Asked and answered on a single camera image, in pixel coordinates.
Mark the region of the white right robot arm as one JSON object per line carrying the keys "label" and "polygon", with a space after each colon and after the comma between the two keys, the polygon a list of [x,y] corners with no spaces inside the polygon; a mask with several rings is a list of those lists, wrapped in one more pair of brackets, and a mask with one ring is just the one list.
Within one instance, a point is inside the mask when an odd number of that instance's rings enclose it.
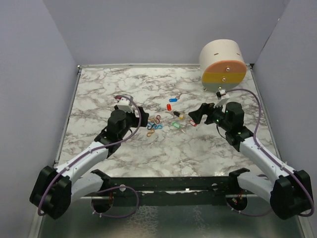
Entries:
{"label": "white right robot arm", "polygon": [[216,124],[225,130],[226,141],[238,152],[248,157],[266,176],[260,178],[248,169],[229,174],[228,190],[238,194],[247,190],[267,201],[273,212],[286,220],[296,215],[314,213],[314,199],[310,176],[304,170],[297,171],[280,161],[260,144],[255,133],[244,126],[244,111],[241,104],[229,102],[226,107],[203,103],[189,113],[194,123],[199,124],[206,115],[205,124]]}

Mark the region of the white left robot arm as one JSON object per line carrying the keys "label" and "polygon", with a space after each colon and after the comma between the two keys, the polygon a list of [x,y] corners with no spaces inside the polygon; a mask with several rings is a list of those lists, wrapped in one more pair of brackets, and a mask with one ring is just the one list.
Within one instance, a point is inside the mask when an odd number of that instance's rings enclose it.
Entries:
{"label": "white left robot arm", "polygon": [[94,165],[107,159],[128,140],[126,133],[131,129],[146,127],[149,114],[142,107],[125,112],[115,106],[107,125],[95,137],[94,141],[79,155],[56,167],[45,166],[39,172],[30,195],[30,202],[38,208],[38,215],[48,215],[53,219],[61,217],[71,202],[95,192],[105,195],[109,183],[96,174],[85,173]]}

